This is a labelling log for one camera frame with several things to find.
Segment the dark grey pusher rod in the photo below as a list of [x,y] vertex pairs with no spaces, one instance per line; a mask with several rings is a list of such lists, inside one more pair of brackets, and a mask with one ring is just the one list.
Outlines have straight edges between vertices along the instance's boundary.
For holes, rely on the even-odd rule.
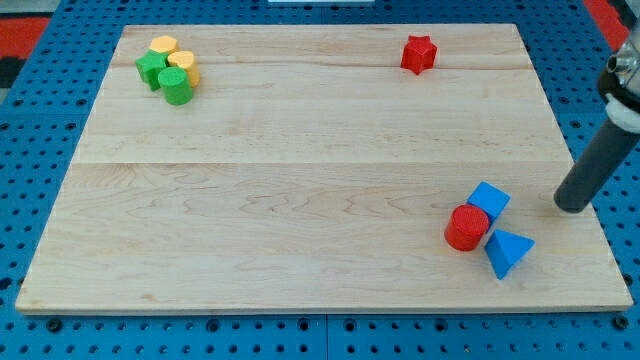
[[555,204],[580,213],[639,142],[639,134],[607,118],[554,193]]

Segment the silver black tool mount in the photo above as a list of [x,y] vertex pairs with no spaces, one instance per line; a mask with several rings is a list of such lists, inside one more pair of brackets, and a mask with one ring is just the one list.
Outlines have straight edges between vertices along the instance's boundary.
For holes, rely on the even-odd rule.
[[639,21],[598,79],[609,119],[621,129],[639,132]]

